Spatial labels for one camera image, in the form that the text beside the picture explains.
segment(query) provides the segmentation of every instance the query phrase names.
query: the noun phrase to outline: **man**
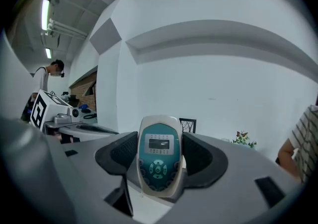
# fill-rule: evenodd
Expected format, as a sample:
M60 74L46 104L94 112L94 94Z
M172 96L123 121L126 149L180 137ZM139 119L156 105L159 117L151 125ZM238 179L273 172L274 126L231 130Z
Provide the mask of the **man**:
M29 98L21 119L25 122L29 122L30 121L30 113L34 104L34 101L39 93L39 90L44 90L47 91L48 90L48 78L49 78L49 74L51 76L64 76L64 74L62 74L62 71L64 69L64 63L61 60L56 60L54 62L52 62L49 66L47 67L40 67L37 69L37 71L35 72L35 74L33 75L33 79L36 82L36 87L33 89L32 95Z
M64 69L64 63L61 60L52 62L47 67L40 67L35 72L33 79L36 82L36 87L33 89L31 102L34 102L39 90L48 91L48 78L51 76L60 76Z
M298 149L294 160L292 155ZM306 182L318 161L318 106L309 106L278 152L280 165Z

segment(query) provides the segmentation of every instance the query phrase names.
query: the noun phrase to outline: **directional pad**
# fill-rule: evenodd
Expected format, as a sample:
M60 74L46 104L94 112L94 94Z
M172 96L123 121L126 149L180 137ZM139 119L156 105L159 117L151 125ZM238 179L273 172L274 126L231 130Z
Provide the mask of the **directional pad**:
M163 161L160 160L160 159L156 159L156 160L154 160L154 164L155 164L155 165L162 165L162 164L163 164Z
M163 174L166 175L167 174L167 165L163 166Z
M155 179L162 179L163 176L162 176L162 174L154 174L153 178L155 178Z
M151 163L149 167L149 173L152 174L154 172L154 164Z

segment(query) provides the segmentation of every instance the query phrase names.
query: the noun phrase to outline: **lcd display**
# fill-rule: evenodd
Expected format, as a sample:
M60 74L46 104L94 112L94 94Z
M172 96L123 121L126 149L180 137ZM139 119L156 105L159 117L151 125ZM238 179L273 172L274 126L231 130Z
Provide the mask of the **lcd display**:
M151 149L169 149L169 140L149 139Z

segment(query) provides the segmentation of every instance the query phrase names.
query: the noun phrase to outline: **teal remote control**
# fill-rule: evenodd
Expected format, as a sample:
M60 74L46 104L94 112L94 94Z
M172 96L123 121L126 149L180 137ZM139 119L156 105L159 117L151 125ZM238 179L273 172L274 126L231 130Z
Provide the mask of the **teal remote control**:
M171 116L143 118L138 135L137 171L141 189L156 197L172 196L182 173L182 127Z

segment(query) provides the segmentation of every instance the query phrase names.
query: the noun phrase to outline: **potted plant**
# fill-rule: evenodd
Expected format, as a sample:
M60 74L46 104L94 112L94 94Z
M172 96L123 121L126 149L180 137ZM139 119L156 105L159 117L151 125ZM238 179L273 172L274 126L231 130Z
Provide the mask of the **potted plant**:
M257 145L257 143L256 142L247 142L249 140L247 134L248 134L248 132L244 133L244 131L238 132L237 138L235 140L233 140L232 143L238 144L238 145L244 145L244 146L247 146L250 148L255 148L255 145Z

